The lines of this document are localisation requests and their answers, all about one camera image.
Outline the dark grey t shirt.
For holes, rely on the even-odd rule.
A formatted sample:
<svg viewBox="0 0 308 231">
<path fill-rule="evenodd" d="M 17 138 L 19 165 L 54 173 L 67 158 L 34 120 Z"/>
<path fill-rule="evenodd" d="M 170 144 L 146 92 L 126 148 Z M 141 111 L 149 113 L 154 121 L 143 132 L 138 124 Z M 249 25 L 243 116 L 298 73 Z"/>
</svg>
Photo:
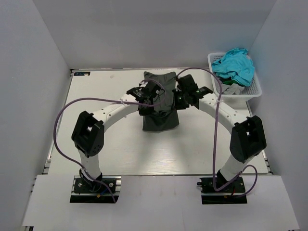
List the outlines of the dark grey t shirt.
<svg viewBox="0 0 308 231">
<path fill-rule="evenodd" d="M 144 72 L 145 79 L 153 79 L 159 82 L 164 88 L 149 102 L 150 104 L 158 104 L 158 106 L 150 107 L 150 114 L 143 117 L 143 131 L 161 132 L 174 129 L 179 125 L 173 92 L 176 85 L 175 77 L 175 72 L 160 75 Z"/>
</svg>

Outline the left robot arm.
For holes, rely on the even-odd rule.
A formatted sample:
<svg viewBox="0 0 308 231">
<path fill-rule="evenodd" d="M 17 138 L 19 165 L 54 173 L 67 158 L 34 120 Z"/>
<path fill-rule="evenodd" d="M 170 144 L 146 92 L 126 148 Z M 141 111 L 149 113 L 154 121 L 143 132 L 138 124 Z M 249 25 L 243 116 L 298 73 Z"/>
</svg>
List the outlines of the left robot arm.
<svg viewBox="0 0 308 231">
<path fill-rule="evenodd" d="M 79 114 L 71 138 L 80 154 L 80 176 L 83 180 L 88 184 L 102 180 L 98 153 L 104 146 L 104 133 L 141 106 L 152 110 L 156 106 L 154 99 L 164 92 L 159 86 L 132 88 L 119 100 L 112 100 L 110 105 L 99 111 Z"/>
</svg>

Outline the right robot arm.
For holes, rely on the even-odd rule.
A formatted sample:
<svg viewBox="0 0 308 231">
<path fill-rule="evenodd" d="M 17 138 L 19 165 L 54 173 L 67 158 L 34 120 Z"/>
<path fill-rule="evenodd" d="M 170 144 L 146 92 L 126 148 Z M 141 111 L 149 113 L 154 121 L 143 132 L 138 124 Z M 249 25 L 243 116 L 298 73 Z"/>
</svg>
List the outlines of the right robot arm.
<svg viewBox="0 0 308 231">
<path fill-rule="evenodd" d="M 221 191 L 237 179 L 248 163 L 266 147 L 262 120 L 258 116 L 248 117 L 224 103 L 207 87 L 193 91 L 173 90 L 176 109 L 194 106 L 215 119 L 213 144 L 213 188 Z M 215 171 L 218 124 L 231 135 L 230 157 L 223 167 Z"/>
</svg>

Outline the green garment in basket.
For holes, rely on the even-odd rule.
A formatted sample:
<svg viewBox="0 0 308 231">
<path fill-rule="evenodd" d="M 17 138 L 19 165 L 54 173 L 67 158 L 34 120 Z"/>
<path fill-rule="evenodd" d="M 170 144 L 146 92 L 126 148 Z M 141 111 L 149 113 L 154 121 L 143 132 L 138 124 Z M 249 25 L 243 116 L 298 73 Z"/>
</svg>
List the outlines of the green garment in basket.
<svg viewBox="0 0 308 231">
<path fill-rule="evenodd" d="M 222 79 L 221 82 L 225 85 L 232 85 L 232 84 L 238 84 L 237 81 L 232 79 Z"/>
</svg>

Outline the white grey garment in basket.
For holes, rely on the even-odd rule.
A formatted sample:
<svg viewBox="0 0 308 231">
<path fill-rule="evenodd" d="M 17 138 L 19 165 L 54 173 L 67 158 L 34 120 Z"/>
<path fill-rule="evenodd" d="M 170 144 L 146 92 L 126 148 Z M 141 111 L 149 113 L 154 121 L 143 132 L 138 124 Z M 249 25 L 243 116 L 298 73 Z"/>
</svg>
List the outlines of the white grey garment in basket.
<svg viewBox="0 0 308 231">
<path fill-rule="evenodd" d="M 231 85 L 222 84 L 222 94 L 224 95 L 240 95 L 244 89 L 245 87 L 236 83 L 232 83 Z"/>
</svg>

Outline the dark label sticker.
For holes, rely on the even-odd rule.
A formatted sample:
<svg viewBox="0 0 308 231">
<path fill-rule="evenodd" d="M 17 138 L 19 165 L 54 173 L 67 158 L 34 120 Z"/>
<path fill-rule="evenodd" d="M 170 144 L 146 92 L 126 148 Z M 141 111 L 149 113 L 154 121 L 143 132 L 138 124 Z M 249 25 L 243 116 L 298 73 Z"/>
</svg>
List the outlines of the dark label sticker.
<svg viewBox="0 0 308 231">
<path fill-rule="evenodd" d="M 90 72 L 75 72 L 73 76 L 89 76 Z"/>
</svg>

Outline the turquoise t shirt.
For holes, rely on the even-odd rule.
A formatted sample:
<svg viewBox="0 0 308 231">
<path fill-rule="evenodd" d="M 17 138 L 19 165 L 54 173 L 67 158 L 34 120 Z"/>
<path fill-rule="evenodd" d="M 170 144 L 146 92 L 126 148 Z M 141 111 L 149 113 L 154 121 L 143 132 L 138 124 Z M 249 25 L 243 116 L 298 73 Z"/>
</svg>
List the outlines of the turquoise t shirt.
<svg viewBox="0 0 308 231">
<path fill-rule="evenodd" d="M 211 64 L 212 72 L 222 79 L 232 79 L 239 85 L 249 87 L 252 83 L 255 67 L 248 57 L 248 49 L 234 48 L 222 58 Z"/>
</svg>

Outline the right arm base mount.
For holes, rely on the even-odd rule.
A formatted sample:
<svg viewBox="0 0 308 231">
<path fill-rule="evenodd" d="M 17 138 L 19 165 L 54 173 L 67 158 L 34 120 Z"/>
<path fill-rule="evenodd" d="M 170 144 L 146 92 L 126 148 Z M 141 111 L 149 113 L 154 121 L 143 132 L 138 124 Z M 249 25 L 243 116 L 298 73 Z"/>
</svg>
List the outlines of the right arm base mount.
<svg viewBox="0 0 308 231">
<path fill-rule="evenodd" d="M 236 179 L 226 188 L 217 192 L 214 190 L 212 178 L 200 178 L 197 187 L 201 190 L 203 205 L 239 205 L 247 204 L 245 185 L 242 177 Z"/>
</svg>

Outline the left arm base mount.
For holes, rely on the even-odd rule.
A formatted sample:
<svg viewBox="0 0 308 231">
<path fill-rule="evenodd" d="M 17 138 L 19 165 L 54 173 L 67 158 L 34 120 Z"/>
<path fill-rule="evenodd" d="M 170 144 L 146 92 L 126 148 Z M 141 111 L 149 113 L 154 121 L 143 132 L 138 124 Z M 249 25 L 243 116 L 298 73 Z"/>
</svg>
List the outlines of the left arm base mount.
<svg viewBox="0 0 308 231">
<path fill-rule="evenodd" d="M 99 185 L 95 182 L 95 187 L 90 189 L 90 186 L 80 177 L 74 176 L 70 203 L 83 204 L 114 204 L 120 196 L 121 176 L 103 176 L 104 182 L 110 188 L 114 199 L 104 185 Z"/>
</svg>

